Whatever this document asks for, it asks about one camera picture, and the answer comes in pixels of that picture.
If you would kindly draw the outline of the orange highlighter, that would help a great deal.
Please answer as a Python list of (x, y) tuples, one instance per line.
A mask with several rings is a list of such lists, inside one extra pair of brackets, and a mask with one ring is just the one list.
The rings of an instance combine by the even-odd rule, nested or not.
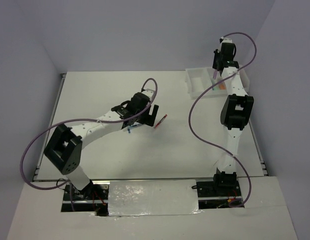
[(219, 89), (220, 89), (220, 90), (226, 90), (226, 85), (225, 85), (224, 82), (222, 82), (222, 83), (219, 84)]

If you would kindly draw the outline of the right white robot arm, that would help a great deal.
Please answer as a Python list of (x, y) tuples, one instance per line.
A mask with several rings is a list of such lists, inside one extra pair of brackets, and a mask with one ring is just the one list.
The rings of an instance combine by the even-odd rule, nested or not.
[(220, 114), (220, 123), (224, 127), (225, 156), (217, 165), (213, 176), (212, 190), (218, 196), (231, 193), (237, 186), (235, 157), (245, 126), (251, 116), (254, 98), (245, 91), (239, 71), (239, 64), (234, 60), (236, 45), (229, 38), (220, 40), (220, 47), (214, 51), (213, 69), (224, 80), (227, 98)]

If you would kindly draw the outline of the purple highlighter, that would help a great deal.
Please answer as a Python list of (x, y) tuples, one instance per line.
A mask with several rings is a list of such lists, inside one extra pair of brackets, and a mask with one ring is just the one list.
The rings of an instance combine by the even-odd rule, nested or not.
[(218, 71), (215, 69), (215, 70), (214, 70), (214, 73), (213, 73), (213, 79), (216, 79), (216, 78), (217, 78), (217, 73), (218, 73)]

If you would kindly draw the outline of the green highlighter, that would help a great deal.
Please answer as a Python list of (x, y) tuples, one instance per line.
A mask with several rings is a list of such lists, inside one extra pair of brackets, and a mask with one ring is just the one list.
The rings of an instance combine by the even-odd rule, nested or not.
[[(213, 79), (213, 78), (211, 79), (212, 85), (215, 85), (217, 82), (218, 82), (217, 79)], [(218, 86), (218, 85), (215, 85), (215, 86), (212, 88), (212, 90), (213, 90), (213, 91), (219, 90), (219, 86)]]

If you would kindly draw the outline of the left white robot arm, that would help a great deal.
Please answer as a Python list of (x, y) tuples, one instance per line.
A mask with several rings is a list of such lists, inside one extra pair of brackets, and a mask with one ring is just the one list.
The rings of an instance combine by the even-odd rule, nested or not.
[(44, 149), (44, 155), (70, 181), (75, 194), (81, 199), (90, 198), (98, 189), (80, 166), (82, 150), (103, 136), (126, 129), (135, 123), (152, 127), (159, 106), (155, 104), (152, 113), (149, 109), (143, 110), (151, 104), (155, 95), (154, 90), (142, 89), (135, 93), (131, 100), (98, 117), (97, 121), (71, 127), (63, 123), (56, 127)]

